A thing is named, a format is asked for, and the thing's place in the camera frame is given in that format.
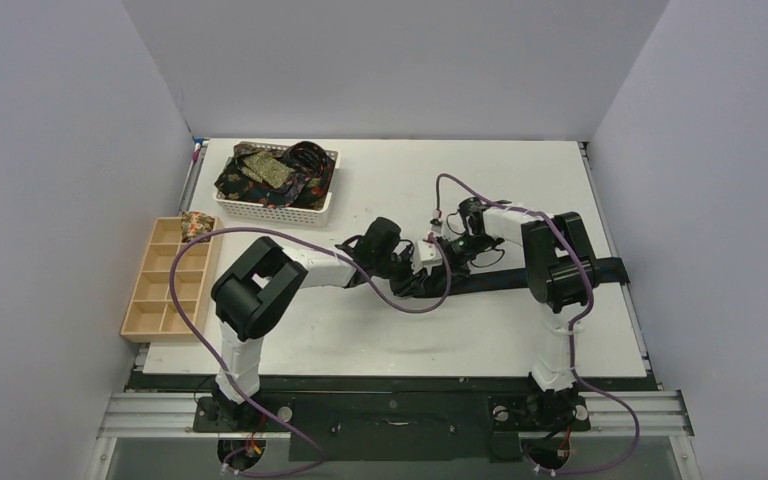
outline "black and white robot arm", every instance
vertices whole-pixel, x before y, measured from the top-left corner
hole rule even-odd
[[[452,273],[450,294],[527,287],[538,302],[547,304],[556,314],[564,306],[587,301],[575,265],[558,251],[560,245],[545,221],[488,207],[475,198],[461,202],[457,213],[464,231],[456,238],[436,237],[439,251],[428,239],[402,239],[398,225],[385,218],[376,219],[364,235],[350,238],[337,248],[368,276],[389,280],[397,296],[441,296],[446,284],[442,251]],[[594,288],[601,283],[628,281],[620,259],[595,257],[577,213],[556,215],[552,221],[576,251]],[[527,268],[480,274],[470,271],[469,262],[503,242],[523,248]],[[300,288],[350,288],[362,283],[364,276],[336,255],[283,248],[269,237],[259,238],[211,291],[221,320],[227,373],[247,395],[253,395],[260,387],[258,364],[263,336],[275,327],[296,292]],[[557,315],[544,316],[542,321],[542,350],[532,367],[532,376],[543,391],[569,389],[575,378],[569,365],[568,336],[578,329],[570,332],[567,320]],[[244,401],[228,383],[225,372],[216,376],[216,382],[224,397],[217,399],[220,404],[233,406]]]

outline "purple hose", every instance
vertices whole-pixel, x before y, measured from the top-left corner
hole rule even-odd
[[[546,215],[543,212],[538,212],[534,210],[528,210],[527,208],[523,207],[516,207],[512,205],[503,205],[497,202],[494,202],[487,197],[481,195],[480,193],[476,192],[472,188],[470,188],[467,184],[463,183],[459,179],[453,177],[452,175],[449,175],[448,173],[441,173],[437,176],[437,182],[436,182],[436,190],[437,190],[437,210],[440,210],[440,179],[442,178],[448,178],[449,180],[457,183],[461,187],[463,187],[464,190],[471,193],[474,197],[481,200],[482,202],[498,208],[506,208],[508,210],[512,210],[515,212],[522,212],[527,213],[534,217],[540,217],[541,219],[546,221],[546,225],[549,226],[549,229],[552,230],[552,234],[555,235],[555,238],[558,239],[558,242],[564,247],[564,250],[567,251],[567,253],[570,256],[570,259],[575,264],[575,268],[578,270],[578,274],[581,275],[582,280],[584,281],[584,289],[587,292],[587,306],[584,308],[584,310],[573,317],[572,320],[569,322],[569,330],[570,332],[573,331],[573,328],[575,328],[575,324],[580,322],[582,318],[586,317],[592,310],[593,310],[593,286],[590,284],[590,279],[587,277],[587,272],[584,270],[584,265],[581,263],[581,260],[578,259],[578,255],[575,254],[575,252],[572,249],[572,246],[567,242],[567,240],[564,238],[563,234],[558,230],[558,227],[555,226],[555,223],[551,221],[548,215]],[[631,442],[631,445],[629,445],[628,450],[625,451],[622,455],[617,457],[612,462],[606,463],[605,465],[601,465],[598,467],[592,467],[592,468],[582,468],[578,470],[558,470],[555,471],[555,475],[584,475],[588,473],[599,473],[604,472],[606,470],[610,470],[620,463],[626,461],[633,453],[634,450],[637,449],[637,444],[640,443],[640,419],[637,418],[637,414],[634,412],[634,409],[631,408],[631,405],[623,401],[623,399],[612,395],[600,388],[597,388],[589,383],[587,383],[581,376],[579,376],[578,371],[575,368],[575,339],[574,335],[569,336],[569,342],[570,342],[570,368],[572,370],[572,374],[575,377],[575,380],[584,388],[598,393],[599,395],[602,395],[606,398],[610,398],[611,400],[619,403],[623,406],[626,410],[628,410],[628,413],[631,414],[631,418],[634,421],[634,439]],[[528,460],[537,465],[531,457],[528,456],[528,454],[525,454],[526,458]],[[546,473],[552,473],[553,471],[544,467],[541,467],[537,465],[537,467],[542,471]]]
[[[175,291],[175,271],[178,269],[178,263],[181,261],[181,258],[184,256],[184,253],[187,252],[193,245],[201,242],[202,240],[205,240],[207,238],[216,236],[216,235],[223,235],[226,233],[234,233],[234,232],[241,232],[241,233],[262,233],[266,235],[273,235],[276,237],[281,237],[285,240],[289,240],[291,242],[297,243],[299,245],[302,245],[304,247],[307,247],[311,250],[315,250],[317,252],[322,252],[328,255],[336,255],[337,258],[340,260],[348,263],[352,267],[355,268],[355,270],[360,273],[361,277],[366,280],[366,282],[369,284],[370,287],[375,291],[375,293],[378,294],[379,297],[381,297],[382,300],[384,300],[388,305],[395,308],[396,310],[404,313],[427,313],[435,308],[439,307],[443,304],[443,301],[446,300],[446,297],[449,296],[449,291],[452,288],[452,268],[449,265],[449,260],[446,258],[446,255],[443,252],[443,249],[440,248],[440,244],[437,243],[437,239],[434,238],[432,235],[430,237],[431,242],[434,243],[434,246],[437,247],[437,250],[440,252],[440,256],[443,258],[443,266],[446,268],[446,290],[443,292],[443,296],[440,297],[440,300],[437,301],[434,305],[431,305],[430,307],[425,307],[417,310],[408,309],[405,307],[402,307],[401,305],[398,305],[394,303],[392,300],[387,298],[384,295],[384,292],[381,291],[381,289],[378,288],[377,285],[375,285],[372,282],[372,278],[363,271],[360,266],[352,261],[352,259],[335,254],[331,250],[328,250],[327,248],[322,248],[319,245],[314,245],[312,243],[306,242],[304,240],[301,240],[299,238],[296,238],[292,235],[287,235],[286,233],[278,232],[275,230],[269,230],[266,228],[258,228],[258,227],[230,227],[230,228],[222,228],[219,230],[214,230],[212,232],[205,233],[204,235],[199,235],[198,237],[194,238],[190,243],[184,245],[184,248],[182,248],[177,255],[175,255],[175,259],[172,260],[172,266],[169,269],[169,296],[172,297],[172,303],[175,305],[175,309],[178,310],[178,315],[181,316],[181,319],[184,321],[185,324],[187,324],[187,327],[190,329],[190,331],[193,332],[193,335],[196,336],[199,342],[201,342],[207,350],[210,352],[211,355],[213,355],[213,358],[216,359],[216,362],[219,363],[219,367],[222,369],[223,372],[225,372],[225,378],[228,379],[228,383],[231,385],[231,387],[234,388],[234,391],[237,392],[241,397],[243,397],[243,400],[245,400],[248,404],[250,404],[252,407],[254,407],[255,410],[259,411],[260,413],[264,414],[267,418],[272,420],[273,422],[277,423],[278,425],[281,425],[282,427],[286,428],[290,433],[298,436],[310,446],[312,446],[314,449],[316,449],[317,453],[319,453],[319,459],[315,460],[314,462],[301,465],[298,467],[290,468],[287,470],[281,470],[278,472],[268,472],[268,473],[253,473],[253,472],[247,472],[247,471],[241,471],[240,475],[244,477],[253,477],[253,478],[272,478],[272,477],[281,477],[284,475],[292,475],[294,473],[304,472],[306,470],[310,470],[311,468],[317,467],[320,464],[322,464],[323,461],[325,461],[325,451],[322,449],[322,447],[319,446],[312,438],[307,436],[304,432],[297,429],[296,427],[290,425],[289,423],[281,420],[264,408],[259,403],[255,402],[251,399],[246,393],[240,388],[239,385],[237,385],[237,382],[234,380],[234,377],[232,377],[228,373],[228,364],[225,363],[225,360],[222,359],[222,355],[219,354],[219,352],[216,351],[215,348],[213,348],[213,345],[210,344],[210,342],[207,341],[206,338],[204,338],[204,335],[202,335],[201,332],[198,331],[195,325],[193,325],[193,322],[190,320],[190,318],[187,316],[186,312],[184,312],[183,307],[181,306],[181,302],[178,300],[178,292]],[[234,450],[233,452],[229,453],[225,459],[223,460],[224,464],[228,464],[228,462],[234,458],[234,455],[237,455],[241,452],[243,452],[244,448],[238,448],[237,450]]]

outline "purple cable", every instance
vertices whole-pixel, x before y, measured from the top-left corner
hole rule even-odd
[[[252,473],[252,472],[240,471],[240,475],[244,477],[253,477],[253,478],[273,478],[273,477],[281,477],[284,475],[292,475],[294,473],[304,472],[306,470],[310,470],[311,468],[317,467],[320,464],[322,464],[322,462],[325,461],[325,451],[322,449],[322,447],[319,446],[319,444],[317,444],[312,438],[307,436],[304,432],[290,425],[289,423],[281,420],[280,418],[278,418],[278,416],[276,416],[275,414],[273,414],[272,412],[264,408],[262,405],[252,400],[251,397],[246,395],[246,393],[240,388],[240,386],[237,385],[237,382],[236,380],[234,380],[234,377],[232,377],[228,373],[228,364],[225,363],[224,359],[222,359],[222,355],[220,355],[219,352],[217,352],[216,349],[213,348],[213,345],[211,345],[210,342],[208,342],[207,339],[204,338],[204,335],[202,335],[202,333],[198,331],[196,326],[193,325],[193,322],[187,316],[186,312],[184,312],[184,309],[181,306],[181,302],[178,300],[178,292],[175,291],[175,271],[178,269],[178,263],[181,261],[181,258],[184,256],[184,253],[186,253],[187,250],[189,250],[193,245],[205,239],[208,239],[216,235],[223,235],[225,233],[234,233],[234,232],[262,233],[266,235],[274,235],[276,237],[281,237],[285,240],[289,240],[291,242],[307,247],[311,250],[322,252],[328,255],[334,255],[340,260],[354,267],[354,269],[357,270],[358,273],[360,273],[361,277],[363,277],[363,279],[366,280],[369,286],[372,287],[375,293],[377,293],[378,296],[381,297],[381,299],[384,300],[388,305],[404,313],[427,313],[439,307],[440,305],[442,305],[443,301],[446,300],[446,297],[449,296],[449,291],[452,288],[452,268],[449,265],[449,260],[446,258],[446,255],[444,254],[443,249],[440,248],[440,244],[437,243],[437,239],[435,239],[433,235],[430,236],[430,240],[434,244],[434,246],[437,247],[437,250],[440,252],[440,256],[443,258],[443,266],[446,268],[446,290],[443,292],[443,296],[440,297],[440,300],[438,300],[437,303],[435,303],[434,305],[431,305],[430,307],[426,307],[426,308],[421,308],[418,310],[412,310],[409,308],[402,307],[401,305],[398,305],[394,303],[392,300],[390,300],[389,298],[387,298],[384,295],[384,292],[382,292],[381,289],[379,289],[378,286],[372,282],[372,278],[366,272],[364,272],[363,269],[360,268],[360,265],[355,263],[352,259],[345,257],[343,255],[336,254],[335,252],[332,252],[327,248],[322,248],[319,245],[314,245],[302,239],[296,238],[292,235],[287,235],[286,233],[278,232],[275,230],[269,230],[266,228],[258,228],[258,227],[230,227],[230,228],[222,228],[219,230],[213,230],[212,232],[208,232],[208,233],[205,233],[204,235],[199,235],[198,237],[194,238],[188,244],[184,245],[184,248],[182,248],[178,252],[178,254],[175,255],[175,259],[172,260],[172,266],[169,269],[169,296],[172,297],[172,303],[175,305],[175,309],[178,310],[178,315],[180,315],[184,323],[187,324],[187,328],[189,328],[190,331],[193,332],[193,335],[196,336],[198,341],[201,342],[207,348],[207,350],[210,352],[211,355],[213,355],[213,358],[216,359],[216,362],[219,363],[219,367],[225,373],[225,378],[228,379],[228,383],[231,385],[231,387],[234,388],[234,391],[236,391],[237,394],[243,398],[243,400],[245,400],[248,404],[254,407],[255,410],[259,411],[270,420],[274,421],[278,425],[281,425],[282,427],[286,428],[290,433],[295,434],[296,436],[298,436],[299,438],[307,442],[310,446],[316,449],[317,453],[319,453],[319,458],[317,460],[305,465],[298,466],[298,467],[290,468],[287,470],[281,470],[278,472],[269,472],[269,473]],[[225,457],[225,459],[223,460],[223,463],[228,464],[228,462],[232,458],[234,458],[234,455],[237,455],[243,451],[244,451],[244,448],[238,448],[237,450],[234,450],[233,452],[229,453]]]
[[[584,290],[587,292],[587,306],[584,307],[584,310],[573,317],[572,320],[569,322],[569,330],[570,332],[573,331],[573,328],[575,328],[575,324],[580,322],[581,319],[586,317],[592,310],[593,310],[593,286],[590,284],[590,279],[587,277],[587,272],[584,270],[584,265],[581,263],[581,260],[579,260],[578,255],[575,254],[575,251],[573,251],[572,246],[567,242],[566,238],[564,238],[564,235],[558,230],[558,227],[555,226],[555,223],[551,221],[551,218],[549,218],[548,215],[546,215],[543,212],[538,212],[535,210],[529,210],[527,208],[523,207],[517,207],[512,205],[503,205],[497,202],[494,202],[487,197],[481,195],[480,193],[476,192],[472,188],[469,187],[469,185],[465,184],[464,182],[460,181],[459,179],[453,177],[452,175],[449,175],[448,173],[441,173],[437,176],[437,183],[436,183],[436,190],[437,190],[437,210],[440,210],[440,179],[442,178],[448,178],[449,180],[452,180],[453,182],[457,183],[461,187],[463,187],[464,190],[471,193],[474,197],[481,200],[482,202],[493,206],[497,208],[506,208],[508,210],[512,210],[515,212],[522,212],[527,213],[529,215],[540,217],[541,219],[546,221],[546,225],[549,226],[549,229],[552,230],[552,234],[555,235],[555,238],[558,239],[558,242],[560,242],[561,246],[564,247],[564,250],[567,251],[567,253],[570,256],[570,259],[575,264],[576,270],[578,270],[578,274],[581,275],[582,280],[584,281]],[[625,451],[622,455],[620,455],[617,459],[610,463],[606,463],[605,465],[601,465],[599,467],[593,467],[593,468],[582,468],[579,470],[557,470],[554,471],[555,475],[584,475],[588,473],[599,473],[604,472],[606,470],[610,470],[620,463],[626,461],[637,449],[638,443],[640,443],[640,419],[637,418],[637,414],[634,412],[634,409],[631,408],[631,405],[626,403],[623,399],[612,395],[600,388],[597,388],[589,383],[587,383],[581,376],[579,376],[578,371],[575,368],[575,338],[574,335],[569,336],[569,342],[570,342],[570,369],[572,371],[573,376],[575,377],[575,380],[584,388],[590,390],[591,392],[597,393],[599,395],[602,395],[603,397],[610,398],[611,400],[619,403],[623,406],[626,410],[628,410],[628,413],[631,414],[631,418],[634,421],[634,440],[632,440],[631,445],[628,447],[628,450]],[[528,453],[525,453],[525,457],[534,465],[537,465],[538,468],[542,472],[546,473],[552,473],[553,470],[544,468],[540,465],[538,465],[534,460],[531,459],[531,457],[528,456]]]

